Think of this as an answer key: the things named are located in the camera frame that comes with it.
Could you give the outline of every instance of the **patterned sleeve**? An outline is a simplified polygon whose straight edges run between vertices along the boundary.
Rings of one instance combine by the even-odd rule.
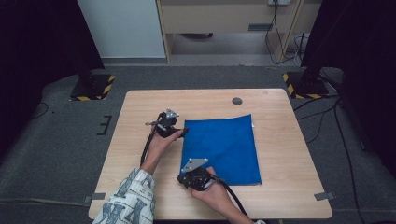
[[[155,181],[149,173],[141,169],[132,170],[105,202],[93,223],[152,223],[154,187]]]

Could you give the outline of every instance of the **power outlet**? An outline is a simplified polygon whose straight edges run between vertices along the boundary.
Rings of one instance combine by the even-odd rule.
[[[274,6],[275,2],[278,6],[287,6],[290,5],[290,0],[268,0],[269,6]]]

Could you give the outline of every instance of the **gray carpet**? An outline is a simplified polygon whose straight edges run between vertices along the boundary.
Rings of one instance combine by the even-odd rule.
[[[89,102],[69,101],[77,76],[52,83],[43,90],[44,104],[37,107],[34,114],[37,118],[26,125],[0,167],[0,198],[83,203],[85,196],[94,193],[125,93],[129,90],[286,89],[281,75],[297,70],[296,67],[258,66],[108,67],[107,71],[116,76],[109,95],[103,101]],[[306,105],[296,111],[296,117],[330,108],[336,99]],[[307,102],[290,101],[294,108]],[[351,157],[363,219],[366,223],[395,221],[396,180],[374,152],[361,150],[360,140],[339,106],[337,115]],[[106,135],[97,135],[104,130],[100,125],[107,121],[104,116],[112,116],[112,120]],[[305,140],[314,139],[320,116],[299,122]],[[336,195],[336,199],[331,200],[333,216],[326,220],[284,220],[284,223],[361,223],[347,154],[333,111],[324,115],[318,138],[309,143],[308,148],[325,190]],[[0,203],[0,223],[91,223],[88,210],[81,206]]]

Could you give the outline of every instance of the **hand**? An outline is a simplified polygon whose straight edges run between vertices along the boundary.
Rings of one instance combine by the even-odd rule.
[[[153,175],[166,149],[175,142],[181,134],[182,131],[178,131],[166,138],[162,138],[159,134],[155,133],[148,146],[146,159],[140,168]]]
[[[210,174],[216,175],[213,167],[206,169]],[[212,183],[209,188],[204,191],[191,189],[191,195],[200,199],[210,208],[227,218],[230,223],[253,223],[250,218],[245,216],[231,201],[227,190],[217,182]]]

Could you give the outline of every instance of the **folded blue fabric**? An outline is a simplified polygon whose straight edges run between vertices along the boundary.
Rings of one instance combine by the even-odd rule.
[[[251,115],[234,119],[185,120],[180,169],[189,159],[209,159],[218,177],[228,185],[260,184],[259,164]]]

